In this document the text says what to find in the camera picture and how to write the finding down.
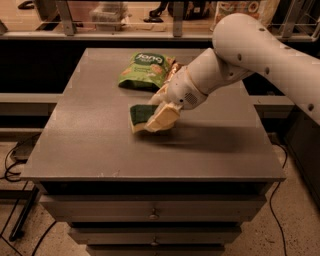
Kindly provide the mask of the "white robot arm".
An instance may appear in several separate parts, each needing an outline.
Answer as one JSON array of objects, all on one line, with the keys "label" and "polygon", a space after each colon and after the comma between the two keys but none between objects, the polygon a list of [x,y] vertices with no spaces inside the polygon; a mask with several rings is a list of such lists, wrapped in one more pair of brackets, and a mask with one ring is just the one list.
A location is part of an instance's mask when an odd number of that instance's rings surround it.
[{"label": "white robot arm", "polygon": [[234,13],[214,28],[211,48],[182,67],[151,99],[150,132],[167,130],[213,91],[257,73],[320,123],[320,62],[276,39],[258,20]]}]

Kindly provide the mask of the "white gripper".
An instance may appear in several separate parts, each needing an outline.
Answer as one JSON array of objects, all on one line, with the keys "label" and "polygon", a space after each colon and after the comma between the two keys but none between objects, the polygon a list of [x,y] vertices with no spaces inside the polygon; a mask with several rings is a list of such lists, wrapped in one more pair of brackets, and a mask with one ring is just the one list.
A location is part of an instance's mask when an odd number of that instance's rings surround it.
[{"label": "white gripper", "polygon": [[149,132],[168,130],[180,117],[181,108],[191,110],[201,105],[215,90],[240,81],[252,72],[229,64],[208,48],[188,65],[183,66],[148,101],[157,105],[145,129]]}]

